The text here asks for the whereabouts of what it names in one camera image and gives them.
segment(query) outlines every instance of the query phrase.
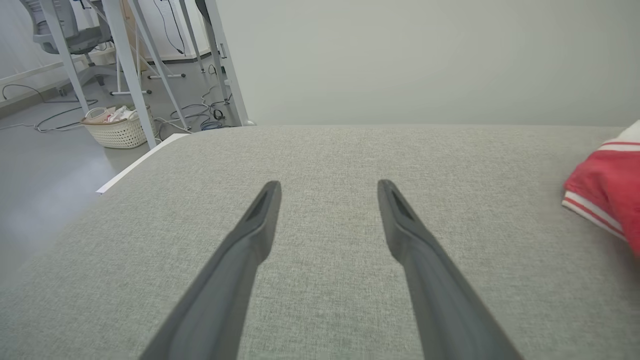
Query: gray upholstered surface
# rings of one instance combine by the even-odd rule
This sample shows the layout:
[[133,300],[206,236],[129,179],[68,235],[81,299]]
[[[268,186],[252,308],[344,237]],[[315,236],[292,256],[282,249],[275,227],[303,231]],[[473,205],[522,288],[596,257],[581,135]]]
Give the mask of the gray upholstered surface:
[[376,181],[396,182],[528,359],[640,353],[626,245],[560,206],[613,127],[250,127],[178,139],[0,293],[0,357],[141,353],[269,180],[282,182],[242,358],[422,356]]

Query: laundry basket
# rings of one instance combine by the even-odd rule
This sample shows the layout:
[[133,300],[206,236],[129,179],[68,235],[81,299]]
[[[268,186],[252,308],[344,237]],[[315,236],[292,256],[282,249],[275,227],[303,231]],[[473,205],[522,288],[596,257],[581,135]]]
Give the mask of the laundry basket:
[[[104,147],[114,149],[131,149],[138,147],[147,142],[147,137],[142,130],[140,118],[137,113],[134,114],[131,119],[116,122],[102,122],[110,113],[113,113],[115,109],[121,108],[123,105],[127,106],[130,110],[135,109],[131,104],[120,104],[109,109],[92,109],[87,113],[87,117],[80,120],[80,123],[89,130],[89,133],[91,133],[95,141]],[[153,119],[149,105],[147,105],[147,113],[149,114],[149,119]],[[158,128],[153,121],[151,123],[154,135],[157,136]]]

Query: office chair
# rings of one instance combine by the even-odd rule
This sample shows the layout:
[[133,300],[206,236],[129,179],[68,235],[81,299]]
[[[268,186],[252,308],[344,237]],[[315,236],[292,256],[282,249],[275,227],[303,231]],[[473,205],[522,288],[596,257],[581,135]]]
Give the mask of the office chair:
[[[40,44],[42,49],[50,54],[59,54],[56,43],[51,35],[51,30],[47,25],[47,21],[44,17],[44,12],[40,6],[40,0],[20,0],[22,5],[29,13],[31,21],[33,23],[33,41]],[[78,72],[78,79],[80,84],[84,85],[89,80],[95,78],[100,86],[104,86],[103,75],[117,76],[116,70],[107,66],[96,66],[89,53],[95,49],[99,44],[111,41],[111,30],[109,24],[106,21],[99,18],[100,26],[93,28],[86,28],[78,30],[76,22],[76,15],[73,7],[71,7],[70,0],[54,0],[53,5],[58,14],[60,20],[60,26],[62,27],[62,33],[67,41],[69,52],[74,55],[84,55],[89,67],[87,69]],[[102,10],[102,2],[94,1],[93,5]],[[56,89],[60,95],[66,95],[65,88],[70,84],[70,80],[64,80],[56,85]]]

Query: floor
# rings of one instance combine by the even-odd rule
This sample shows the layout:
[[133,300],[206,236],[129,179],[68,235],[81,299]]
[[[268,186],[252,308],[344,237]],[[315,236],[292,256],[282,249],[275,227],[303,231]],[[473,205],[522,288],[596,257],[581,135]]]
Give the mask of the floor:
[[[205,69],[212,63],[204,60]],[[205,99],[207,104],[222,100],[216,75],[201,74],[197,63],[169,65],[175,74],[186,78],[171,79],[170,84],[181,106],[200,104],[200,98],[215,85]],[[106,86],[96,82],[87,84],[87,99],[97,99],[94,106],[108,107],[131,103],[128,95],[111,96],[116,79],[105,78]],[[143,89],[153,116],[169,119],[173,108],[159,79],[143,78]],[[73,94],[55,100],[72,100]],[[0,127],[12,124],[34,124],[47,117],[79,106],[79,104],[39,104],[0,119]],[[233,106],[221,109],[225,125],[238,125]],[[185,116],[201,111],[202,107],[184,110]],[[82,110],[74,110],[50,121],[41,128],[50,128],[80,120]],[[187,119],[192,131],[200,130],[203,117]],[[161,137],[180,132],[163,126]],[[148,151],[144,144],[135,149],[106,149],[99,145],[83,127],[65,132],[39,133],[27,127],[13,127],[0,131],[0,282],[17,273],[19,267],[53,243],[62,227],[78,216],[99,196],[95,191],[112,177]]]

